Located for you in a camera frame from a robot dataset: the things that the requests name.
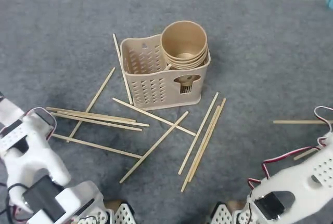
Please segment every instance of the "gray carpet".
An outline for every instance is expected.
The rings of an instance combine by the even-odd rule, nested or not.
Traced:
[[[332,106],[333,12],[324,1],[0,0],[0,90],[25,110],[84,111],[116,67],[92,112],[131,117],[150,128],[138,133],[82,124],[75,137],[137,154],[144,154],[169,126],[111,100],[126,100],[112,33],[119,41],[151,36],[183,19],[200,23],[208,34],[212,63],[202,99],[195,106],[153,113],[176,121],[188,110],[182,125],[196,131],[215,92],[220,92],[219,102],[227,98],[184,193],[180,189],[189,164],[183,175],[177,171],[193,138],[180,130],[172,131],[122,185],[118,181],[136,159],[50,140],[72,174],[71,185],[92,180],[106,199],[127,200],[137,223],[203,223],[217,201],[246,198],[246,179],[264,176],[263,159],[316,145],[326,126],[276,126],[272,120],[314,119],[316,105]],[[75,124],[59,119],[56,132],[69,135]],[[293,164],[289,159],[269,169],[273,174]],[[6,180],[4,168],[0,177]],[[299,223],[329,224],[332,207]]]

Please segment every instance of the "beige plastic basket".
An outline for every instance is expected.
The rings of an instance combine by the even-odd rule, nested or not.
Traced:
[[[164,70],[167,63],[160,46],[161,35],[127,38],[120,44],[124,72],[134,105],[144,110],[196,104],[210,64],[210,54],[200,67]]]

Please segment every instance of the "black wire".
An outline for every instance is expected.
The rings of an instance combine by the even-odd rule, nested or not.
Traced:
[[[248,220],[247,224],[250,224],[251,219],[252,219],[252,210],[251,210],[251,204],[250,203],[249,203],[249,211],[250,211],[250,216],[249,216],[249,220]]]
[[[250,211],[250,216],[249,216],[249,220],[248,220],[248,223],[247,223],[247,224],[250,224],[251,219],[252,219],[252,210],[251,210],[251,205],[250,205],[250,203],[249,203],[249,211]]]
[[[3,183],[3,182],[0,182],[0,186],[1,187],[6,187],[7,185],[5,183]],[[7,208],[5,207],[4,210],[0,211],[0,215],[3,215],[6,212],[6,210],[7,210]]]
[[[89,215],[87,217],[81,218],[80,220],[85,220],[85,219],[89,219],[89,218],[93,218],[97,224],[97,218],[95,216]]]
[[[28,189],[28,187],[24,184],[21,184],[21,183],[16,183],[16,184],[13,184],[11,185],[8,189],[7,189],[7,197],[6,197],[6,214],[7,214],[7,219],[8,219],[8,223],[9,224],[14,224],[13,220],[12,220],[12,214],[11,214],[11,206],[9,205],[9,191],[12,189],[12,188],[15,188],[15,187],[22,187],[24,189]]]

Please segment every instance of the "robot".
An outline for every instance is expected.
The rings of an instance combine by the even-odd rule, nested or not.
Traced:
[[[211,215],[211,224],[292,224],[320,211],[333,198],[333,132],[331,124],[315,115],[329,126],[329,132],[319,137],[316,147],[304,147],[274,159],[265,160],[263,180],[248,179],[251,192],[243,210],[230,212],[226,204],[218,203]],[[286,168],[270,177],[267,163],[276,162],[310,149],[319,151],[301,164]]]
[[[71,176],[61,158],[50,148],[48,140],[56,120],[43,108],[24,113],[0,93],[0,157],[7,172],[8,222],[14,223],[10,201],[31,213],[28,224],[135,224],[129,205],[120,205],[116,214],[106,209],[103,195],[92,181],[66,188]],[[48,174],[34,181],[35,174]]]
[[[292,224],[319,211],[333,196],[333,132],[318,138],[319,152],[299,165],[269,175],[266,164],[312,149],[304,147],[265,160],[263,180],[249,179],[252,191],[243,210],[230,212],[218,203],[211,224]],[[24,113],[0,93],[0,157],[8,172],[7,217],[14,223],[9,200],[32,217],[29,224],[135,224],[132,210],[121,204],[114,213],[106,209],[103,195],[91,181],[65,188],[71,176],[48,139],[56,120],[43,108]],[[48,175],[34,182],[34,175],[46,169]]]

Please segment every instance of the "kraft paper cup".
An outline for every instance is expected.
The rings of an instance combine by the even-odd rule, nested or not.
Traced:
[[[197,23],[177,21],[162,32],[161,47],[170,62],[195,60],[207,49],[207,35]]]

